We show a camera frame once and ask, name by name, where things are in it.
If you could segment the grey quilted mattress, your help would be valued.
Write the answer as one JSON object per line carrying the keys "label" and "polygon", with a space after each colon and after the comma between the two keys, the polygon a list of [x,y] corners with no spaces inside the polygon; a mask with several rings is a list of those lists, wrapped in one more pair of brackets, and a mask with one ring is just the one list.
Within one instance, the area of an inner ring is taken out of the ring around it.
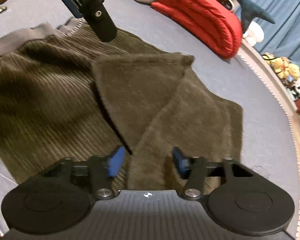
{"label": "grey quilted mattress", "polygon": [[[49,22],[63,23],[70,12],[60,0],[9,0],[8,12],[0,16],[0,37],[17,29]],[[166,16],[133,0],[106,0],[115,23],[146,42],[168,52],[194,55],[193,69],[213,93],[238,103],[243,109],[241,161],[255,172],[285,189],[294,199],[295,215],[288,232],[300,238],[300,162],[295,148],[296,131],[288,107],[274,97],[274,84],[261,77],[259,63],[243,47],[240,55],[222,60],[207,46]],[[0,202],[15,185],[0,160]],[[0,228],[7,230],[0,214]]]}

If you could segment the white plush toy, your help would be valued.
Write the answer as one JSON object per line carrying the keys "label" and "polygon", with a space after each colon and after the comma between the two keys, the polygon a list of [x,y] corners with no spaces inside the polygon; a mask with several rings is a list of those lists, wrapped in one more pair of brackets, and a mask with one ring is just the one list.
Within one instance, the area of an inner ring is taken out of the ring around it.
{"label": "white plush toy", "polygon": [[252,21],[243,34],[243,39],[253,47],[264,40],[264,31],[258,23]]}

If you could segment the yellow plush toy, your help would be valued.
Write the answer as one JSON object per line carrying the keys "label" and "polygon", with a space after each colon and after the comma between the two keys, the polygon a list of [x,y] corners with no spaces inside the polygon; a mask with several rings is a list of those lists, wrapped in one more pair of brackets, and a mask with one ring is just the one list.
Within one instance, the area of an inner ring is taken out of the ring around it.
{"label": "yellow plush toy", "polygon": [[296,81],[300,77],[300,67],[291,63],[286,57],[275,57],[273,54],[265,53],[262,58],[275,72],[280,80]]}

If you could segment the teal shark plush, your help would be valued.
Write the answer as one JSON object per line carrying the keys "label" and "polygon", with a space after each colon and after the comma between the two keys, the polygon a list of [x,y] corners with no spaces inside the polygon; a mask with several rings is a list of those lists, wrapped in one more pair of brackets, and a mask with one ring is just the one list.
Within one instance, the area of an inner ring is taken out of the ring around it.
{"label": "teal shark plush", "polygon": [[251,0],[236,1],[241,6],[241,26],[243,33],[247,31],[254,18],[260,18],[271,24],[275,24],[275,20],[270,16],[270,14]]}

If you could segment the blue curtain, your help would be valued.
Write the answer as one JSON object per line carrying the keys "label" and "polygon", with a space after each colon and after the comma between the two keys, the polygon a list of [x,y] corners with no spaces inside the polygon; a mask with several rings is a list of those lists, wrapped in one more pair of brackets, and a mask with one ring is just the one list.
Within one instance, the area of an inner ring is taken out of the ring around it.
{"label": "blue curtain", "polygon": [[275,20],[270,24],[256,18],[264,31],[264,40],[254,45],[260,53],[285,56],[300,67],[300,0],[251,0]]}

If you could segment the dark olive corduroy pants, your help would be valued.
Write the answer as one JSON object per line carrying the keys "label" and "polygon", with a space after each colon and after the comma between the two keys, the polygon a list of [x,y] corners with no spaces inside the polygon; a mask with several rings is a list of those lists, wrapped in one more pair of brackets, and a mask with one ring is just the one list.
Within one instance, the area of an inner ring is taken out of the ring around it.
{"label": "dark olive corduroy pants", "polygon": [[114,190],[181,190],[172,150],[240,159],[242,107],[209,91],[194,57],[119,30],[101,42],[83,20],[0,39],[0,157],[22,183],[65,157],[125,145]]}

